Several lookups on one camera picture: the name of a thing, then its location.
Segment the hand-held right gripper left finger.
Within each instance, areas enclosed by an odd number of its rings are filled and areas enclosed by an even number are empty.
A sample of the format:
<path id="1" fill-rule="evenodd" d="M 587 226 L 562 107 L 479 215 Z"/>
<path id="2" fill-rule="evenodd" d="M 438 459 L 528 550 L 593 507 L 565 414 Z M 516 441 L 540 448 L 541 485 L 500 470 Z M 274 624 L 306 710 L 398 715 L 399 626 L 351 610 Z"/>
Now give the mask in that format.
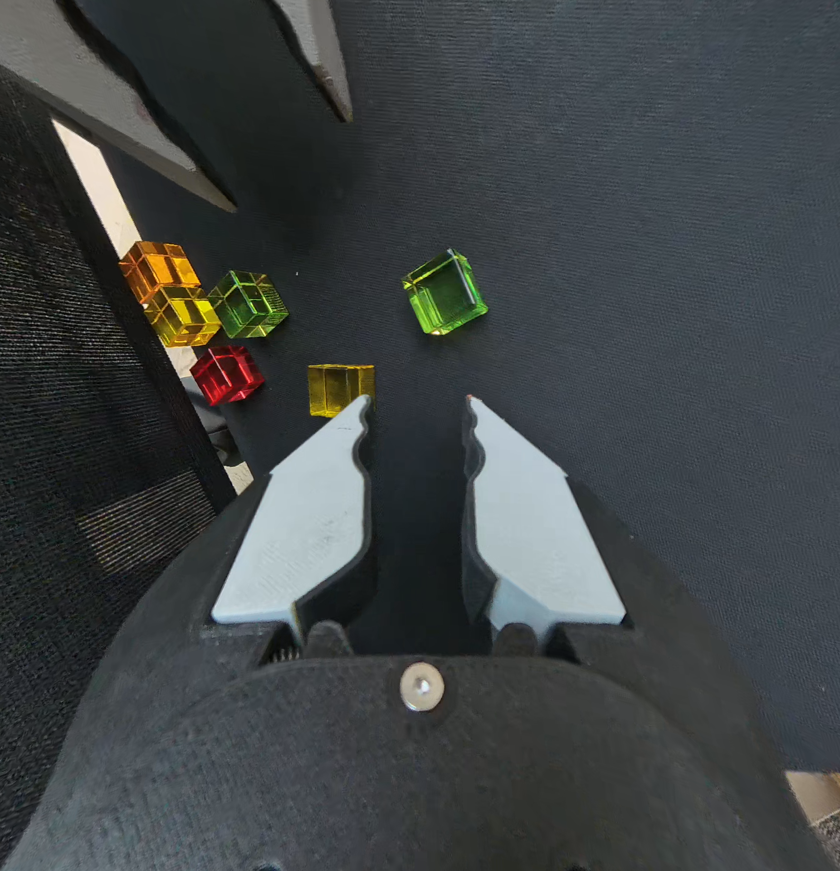
<path id="1" fill-rule="evenodd" d="M 348 624 L 374 594 L 371 479 L 361 395 L 270 471 L 211 610 L 219 625 L 281 622 L 303 644 L 323 621 Z"/>

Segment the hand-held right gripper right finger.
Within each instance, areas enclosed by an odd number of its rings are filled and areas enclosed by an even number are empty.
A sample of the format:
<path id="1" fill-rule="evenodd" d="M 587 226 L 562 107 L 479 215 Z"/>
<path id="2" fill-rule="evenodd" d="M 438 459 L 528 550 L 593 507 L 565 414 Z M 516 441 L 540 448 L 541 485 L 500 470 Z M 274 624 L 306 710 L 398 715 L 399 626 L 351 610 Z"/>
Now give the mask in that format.
<path id="1" fill-rule="evenodd" d="M 495 643 L 524 625 L 621 626 L 626 608 L 567 473 L 480 398 L 465 399 L 462 595 Z"/>

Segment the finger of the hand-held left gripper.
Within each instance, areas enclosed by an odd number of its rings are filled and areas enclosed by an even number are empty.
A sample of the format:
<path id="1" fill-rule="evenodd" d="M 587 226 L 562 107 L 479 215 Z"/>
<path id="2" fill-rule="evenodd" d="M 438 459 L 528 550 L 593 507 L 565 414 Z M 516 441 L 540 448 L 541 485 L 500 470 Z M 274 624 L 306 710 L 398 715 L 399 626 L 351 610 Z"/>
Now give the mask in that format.
<path id="1" fill-rule="evenodd" d="M 353 121 L 347 69 L 328 1 L 271 1 L 292 55 L 342 123 Z"/>
<path id="2" fill-rule="evenodd" d="M 0 66 L 71 125 L 214 206 L 229 191 L 78 2 L 0 1 Z"/>

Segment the yellow transparent cube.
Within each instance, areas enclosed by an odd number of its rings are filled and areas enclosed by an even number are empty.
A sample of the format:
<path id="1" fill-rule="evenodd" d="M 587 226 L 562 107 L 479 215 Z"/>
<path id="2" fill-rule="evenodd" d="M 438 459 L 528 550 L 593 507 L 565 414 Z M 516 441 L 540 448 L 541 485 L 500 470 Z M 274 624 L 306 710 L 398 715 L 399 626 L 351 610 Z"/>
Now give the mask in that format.
<path id="1" fill-rule="evenodd" d="M 375 403 L 373 365 L 309 365 L 307 374 L 311 416 L 335 417 L 360 396 L 369 396 Z"/>
<path id="2" fill-rule="evenodd" d="M 202 287 L 160 287 L 143 310 L 165 348 L 204 346 L 221 328 Z"/>

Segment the red transparent cube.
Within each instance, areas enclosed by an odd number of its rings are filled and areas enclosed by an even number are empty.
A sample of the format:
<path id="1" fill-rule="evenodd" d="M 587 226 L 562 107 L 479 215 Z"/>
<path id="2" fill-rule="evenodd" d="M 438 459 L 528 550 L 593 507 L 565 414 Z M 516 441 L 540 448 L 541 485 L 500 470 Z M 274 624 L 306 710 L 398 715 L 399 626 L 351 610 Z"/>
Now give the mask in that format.
<path id="1" fill-rule="evenodd" d="M 240 345 L 207 348 L 189 372 L 210 407 L 244 400 L 265 381 L 250 351 Z"/>

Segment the green transparent cube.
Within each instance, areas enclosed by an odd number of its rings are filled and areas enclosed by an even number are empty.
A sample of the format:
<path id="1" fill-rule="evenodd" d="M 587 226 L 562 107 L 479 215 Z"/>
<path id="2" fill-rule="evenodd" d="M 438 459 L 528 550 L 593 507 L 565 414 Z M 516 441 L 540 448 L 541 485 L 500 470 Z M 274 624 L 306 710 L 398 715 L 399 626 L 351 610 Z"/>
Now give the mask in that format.
<path id="1" fill-rule="evenodd" d="M 489 311 L 467 257 L 452 247 L 404 276 L 403 288 L 426 334 L 448 334 Z"/>
<path id="2" fill-rule="evenodd" d="M 262 338 L 288 317 L 288 309 L 265 274 L 230 270 L 205 294 L 231 340 Z"/>

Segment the orange transparent cube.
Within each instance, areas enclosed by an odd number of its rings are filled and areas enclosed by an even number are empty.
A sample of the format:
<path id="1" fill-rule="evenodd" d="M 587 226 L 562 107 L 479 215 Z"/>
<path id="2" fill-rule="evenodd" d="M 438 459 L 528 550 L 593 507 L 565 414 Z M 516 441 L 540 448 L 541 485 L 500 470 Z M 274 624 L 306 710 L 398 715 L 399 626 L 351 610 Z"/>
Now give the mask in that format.
<path id="1" fill-rule="evenodd" d="M 177 244 L 137 241 L 119 260 L 119 267 L 133 296 L 143 306 L 164 287 L 196 292 L 201 289 L 195 269 Z"/>

